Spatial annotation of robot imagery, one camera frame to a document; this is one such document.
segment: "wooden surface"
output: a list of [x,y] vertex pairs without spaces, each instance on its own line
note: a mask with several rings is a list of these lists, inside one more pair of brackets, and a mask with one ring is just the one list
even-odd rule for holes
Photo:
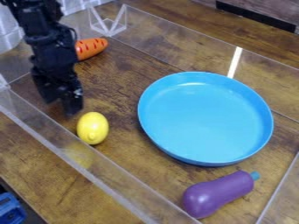
[[[123,2],[299,67],[298,37],[285,31],[191,1]],[[95,148],[177,205],[185,189],[194,183],[241,169],[258,170],[262,179],[255,191],[202,220],[203,223],[255,223],[299,149],[298,73],[247,52],[241,64],[245,72],[238,73],[237,79],[263,95],[275,110],[275,133],[265,149],[242,163],[221,168],[198,167],[157,149],[137,120],[137,104],[146,87],[181,69],[114,39],[109,42],[109,49],[77,66],[86,87],[86,108],[73,119],[65,119],[59,103],[49,107],[43,104],[31,79],[24,77],[15,82],[14,91],[73,132],[85,112],[103,113],[111,131],[106,142]],[[4,115],[0,130],[0,175],[50,223],[143,223]]]
[[[199,4],[217,7],[215,0],[194,0]],[[299,3],[297,0],[221,0],[221,2],[299,25]]]

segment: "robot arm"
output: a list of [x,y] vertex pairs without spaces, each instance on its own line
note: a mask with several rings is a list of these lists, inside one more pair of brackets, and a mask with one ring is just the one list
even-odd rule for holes
[[32,47],[32,80],[47,103],[61,99],[67,116],[83,108],[83,91],[74,65],[79,61],[77,32],[59,23],[61,4],[55,0],[0,0],[23,27]]

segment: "blue plate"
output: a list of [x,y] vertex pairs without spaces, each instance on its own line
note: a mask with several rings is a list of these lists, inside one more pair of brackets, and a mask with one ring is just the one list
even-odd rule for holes
[[158,147],[194,165],[235,164],[258,153],[274,131],[259,94],[215,73],[163,77],[142,95],[138,116]]

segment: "lemon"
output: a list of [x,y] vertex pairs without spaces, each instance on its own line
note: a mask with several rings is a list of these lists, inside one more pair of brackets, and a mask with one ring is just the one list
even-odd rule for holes
[[87,144],[99,144],[109,136],[109,119],[98,112],[89,112],[79,119],[79,138]]

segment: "carrot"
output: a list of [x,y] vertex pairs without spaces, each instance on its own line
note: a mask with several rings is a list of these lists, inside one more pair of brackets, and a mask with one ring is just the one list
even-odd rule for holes
[[109,41],[105,38],[86,38],[77,43],[77,52],[79,60],[86,60],[103,52],[109,47]]

